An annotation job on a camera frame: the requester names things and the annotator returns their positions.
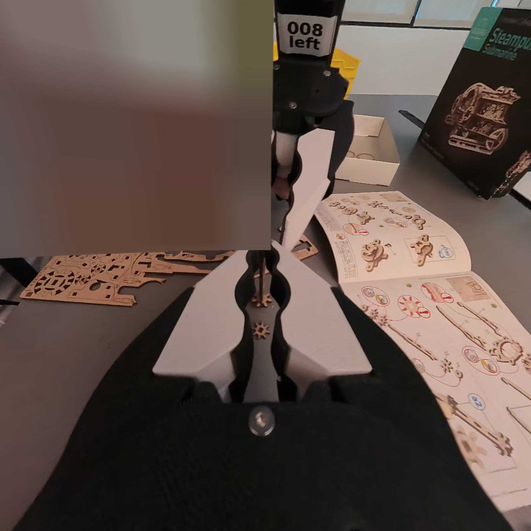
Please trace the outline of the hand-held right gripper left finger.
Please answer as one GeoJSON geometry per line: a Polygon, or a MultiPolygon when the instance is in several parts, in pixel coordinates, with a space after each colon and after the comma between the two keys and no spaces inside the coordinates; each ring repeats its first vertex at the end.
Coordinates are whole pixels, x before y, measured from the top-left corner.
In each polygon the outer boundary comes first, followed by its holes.
{"type": "Polygon", "coordinates": [[[191,291],[153,372],[212,383],[223,402],[242,402],[254,347],[246,306],[254,252],[237,251],[191,291]]]}

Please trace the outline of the window with blinds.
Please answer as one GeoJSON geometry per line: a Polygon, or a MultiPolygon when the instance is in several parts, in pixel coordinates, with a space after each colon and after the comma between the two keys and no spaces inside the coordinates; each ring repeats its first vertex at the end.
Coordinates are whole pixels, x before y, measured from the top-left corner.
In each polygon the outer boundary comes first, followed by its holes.
{"type": "Polygon", "coordinates": [[[346,1],[342,23],[469,29],[482,7],[530,9],[530,1],[346,1]]]}

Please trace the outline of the small white cardboard box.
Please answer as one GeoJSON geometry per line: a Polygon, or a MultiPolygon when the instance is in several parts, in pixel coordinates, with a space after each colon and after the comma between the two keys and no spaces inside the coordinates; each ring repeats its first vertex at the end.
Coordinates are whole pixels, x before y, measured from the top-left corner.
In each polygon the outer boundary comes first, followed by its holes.
{"type": "Polygon", "coordinates": [[[354,136],[348,150],[367,152],[375,161],[344,158],[335,177],[344,181],[389,186],[400,157],[389,123],[383,117],[353,115],[354,136]]]}

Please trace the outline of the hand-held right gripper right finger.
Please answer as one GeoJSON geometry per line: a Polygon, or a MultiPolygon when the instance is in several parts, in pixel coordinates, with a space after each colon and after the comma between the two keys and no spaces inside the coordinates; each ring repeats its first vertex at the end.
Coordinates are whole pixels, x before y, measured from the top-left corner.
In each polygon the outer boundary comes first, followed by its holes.
{"type": "Polygon", "coordinates": [[[369,374],[365,355],[332,287],[278,242],[271,242],[270,294],[278,305],[271,339],[280,402],[316,381],[369,374]]]}

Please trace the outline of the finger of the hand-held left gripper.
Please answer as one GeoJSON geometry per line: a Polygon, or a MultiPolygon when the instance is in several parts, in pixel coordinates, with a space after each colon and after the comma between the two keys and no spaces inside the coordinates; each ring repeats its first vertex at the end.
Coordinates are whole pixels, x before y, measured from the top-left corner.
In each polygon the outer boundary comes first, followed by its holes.
{"type": "Polygon", "coordinates": [[[291,189],[291,204],[283,223],[280,244],[292,250],[299,242],[329,186],[328,172],[335,131],[315,129],[297,143],[302,169],[291,189]]]}

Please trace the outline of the slotted wooden bar with gear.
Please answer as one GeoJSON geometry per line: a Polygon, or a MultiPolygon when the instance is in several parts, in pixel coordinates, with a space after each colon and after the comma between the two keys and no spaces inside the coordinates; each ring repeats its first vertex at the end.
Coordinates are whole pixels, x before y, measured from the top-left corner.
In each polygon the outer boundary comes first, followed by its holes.
{"type": "Polygon", "coordinates": [[[255,295],[252,297],[251,302],[258,308],[267,308],[272,302],[270,294],[264,290],[264,277],[266,273],[266,256],[265,251],[259,252],[259,273],[258,273],[258,288],[255,295]]]}

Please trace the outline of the printed instruction booklet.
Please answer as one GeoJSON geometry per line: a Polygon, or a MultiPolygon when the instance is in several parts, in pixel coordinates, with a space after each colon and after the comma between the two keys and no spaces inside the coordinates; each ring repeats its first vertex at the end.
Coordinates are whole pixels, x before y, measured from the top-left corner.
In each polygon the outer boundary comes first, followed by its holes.
{"type": "Polygon", "coordinates": [[[530,506],[530,333],[472,272],[461,236],[400,192],[315,210],[338,284],[405,352],[497,508],[530,506]]]}

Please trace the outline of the black model kit box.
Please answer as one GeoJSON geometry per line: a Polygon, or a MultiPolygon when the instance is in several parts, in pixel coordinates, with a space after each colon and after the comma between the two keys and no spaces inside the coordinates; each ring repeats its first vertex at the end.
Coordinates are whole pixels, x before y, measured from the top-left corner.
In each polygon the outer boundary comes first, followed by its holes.
{"type": "Polygon", "coordinates": [[[418,141],[486,200],[530,171],[529,9],[480,10],[418,141]]]}

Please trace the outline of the yellow plastic bin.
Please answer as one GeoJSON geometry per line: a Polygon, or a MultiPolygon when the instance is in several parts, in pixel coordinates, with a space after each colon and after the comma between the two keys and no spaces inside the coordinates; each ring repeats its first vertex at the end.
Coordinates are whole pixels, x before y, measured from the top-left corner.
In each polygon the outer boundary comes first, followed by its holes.
{"type": "Polygon", "coordinates": [[[361,60],[336,47],[332,55],[331,67],[338,69],[339,74],[348,82],[348,87],[344,96],[347,99],[352,89],[353,81],[356,77],[361,60]]]}

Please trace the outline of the small wooden cutout frame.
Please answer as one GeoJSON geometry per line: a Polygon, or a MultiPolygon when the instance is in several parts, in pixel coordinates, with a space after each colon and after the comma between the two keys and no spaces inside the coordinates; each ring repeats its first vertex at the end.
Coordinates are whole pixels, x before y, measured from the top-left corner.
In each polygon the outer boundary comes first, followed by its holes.
{"type": "Polygon", "coordinates": [[[305,234],[303,234],[299,242],[292,249],[291,253],[298,260],[303,261],[303,260],[308,259],[309,257],[317,255],[318,249],[308,239],[308,237],[305,234]]]}

